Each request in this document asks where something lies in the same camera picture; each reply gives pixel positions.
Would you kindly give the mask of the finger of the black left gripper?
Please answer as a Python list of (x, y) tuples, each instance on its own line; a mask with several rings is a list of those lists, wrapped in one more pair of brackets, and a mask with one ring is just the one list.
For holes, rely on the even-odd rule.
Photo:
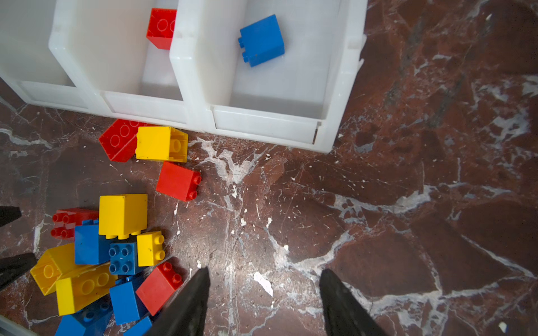
[(19, 207), (1, 206), (0, 207), (0, 227), (10, 224), (22, 217)]
[(0, 260), (1, 286), (0, 291), (12, 284), (17, 278), (30, 271), (36, 264), (34, 253), (23, 253)]

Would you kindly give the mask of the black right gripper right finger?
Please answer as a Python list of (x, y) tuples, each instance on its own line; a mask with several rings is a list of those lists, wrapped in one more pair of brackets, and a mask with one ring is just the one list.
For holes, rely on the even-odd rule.
[(327, 335), (387, 335), (330, 269), (319, 280)]

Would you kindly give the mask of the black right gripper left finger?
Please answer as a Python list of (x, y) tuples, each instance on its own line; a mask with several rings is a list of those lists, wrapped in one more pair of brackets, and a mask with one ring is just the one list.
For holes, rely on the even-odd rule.
[(204, 335), (210, 284), (209, 268), (198, 270), (146, 335)]

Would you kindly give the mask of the large yellow lego brick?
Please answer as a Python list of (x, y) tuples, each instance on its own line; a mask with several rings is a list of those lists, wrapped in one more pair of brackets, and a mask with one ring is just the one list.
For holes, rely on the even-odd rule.
[(93, 265), (75, 264), (75, 243), (48, 249), (30, 270), (43, 295), (56, 292), (59, 279), (77, 276), (93, 268)]

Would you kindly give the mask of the long red lego brick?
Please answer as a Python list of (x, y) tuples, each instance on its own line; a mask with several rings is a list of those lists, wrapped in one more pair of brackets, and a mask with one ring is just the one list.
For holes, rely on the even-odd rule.
[(107, 157), (113, 162), (127, 162), (135, 155), (139, 127), (151, 126), (131, 120), (116, 120), (99, 138)]

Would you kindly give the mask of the blue lego brick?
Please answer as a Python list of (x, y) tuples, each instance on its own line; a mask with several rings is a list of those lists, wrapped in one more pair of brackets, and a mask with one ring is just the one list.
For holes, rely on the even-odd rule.
[(240, 30), (238, 43), (245, 49), (242, 58), (250, 67), (284, 55), (284, 39), (276, 15), (271, 15)]

